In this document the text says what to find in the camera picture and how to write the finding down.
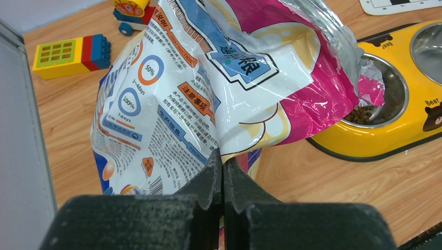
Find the metal bowl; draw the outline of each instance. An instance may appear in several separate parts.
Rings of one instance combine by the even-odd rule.
[[[402,74],[386,60],[371,54],[364,54],[362,58],[373,61],[374,65],[382,72],[382,79],[385,83],[385,104],[370,111],[373,115],[367,125],[346,120],[341,121],[358,128],[380,128],[393,123],[405,112],[409,100],[407,83]]]
[[[442,22],[429,24],[411,40],[411,57],[428,78],[442,85]]]

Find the double pet bowl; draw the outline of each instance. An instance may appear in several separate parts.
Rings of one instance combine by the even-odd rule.
[[[441,137],[442,20],[382,32],[359,46],[382,72],[385,104],[359,110],[370,112],[364,124],[347,118],[309,142],[337,158],[373,161]]]

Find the toy wheel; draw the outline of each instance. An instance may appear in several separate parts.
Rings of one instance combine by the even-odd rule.
[[[123,34],[125,36],[131,36],[133,33],[133,28],[124,22],[122,22],[120,24],[120,26],[118,27],[118,30],[120,31],[121,34]]]

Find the calibration board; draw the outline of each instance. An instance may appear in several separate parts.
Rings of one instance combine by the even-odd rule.
[[[442,0],[360,0],[364,11],[380,16],[442,6]]]

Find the wood grain surface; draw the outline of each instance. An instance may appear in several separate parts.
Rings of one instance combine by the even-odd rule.
[[[327,0],[356,37],[411,22],[441,18],[442,8],[370,16],[357,0]],[[118,32],[110,1],[24,35],[28,60],[38,44],[102,33],[115,58],[130,40]],[[45,81],[32,73],[55,193],[61,206],[81,194],[101,193],[89,131],[98,82],[106,70]],[[285,202],[362,202],[387,219],[398,244],[442,221],[442,139],[384,160],[332,158],[306,141],[264,150],[256,180]]]

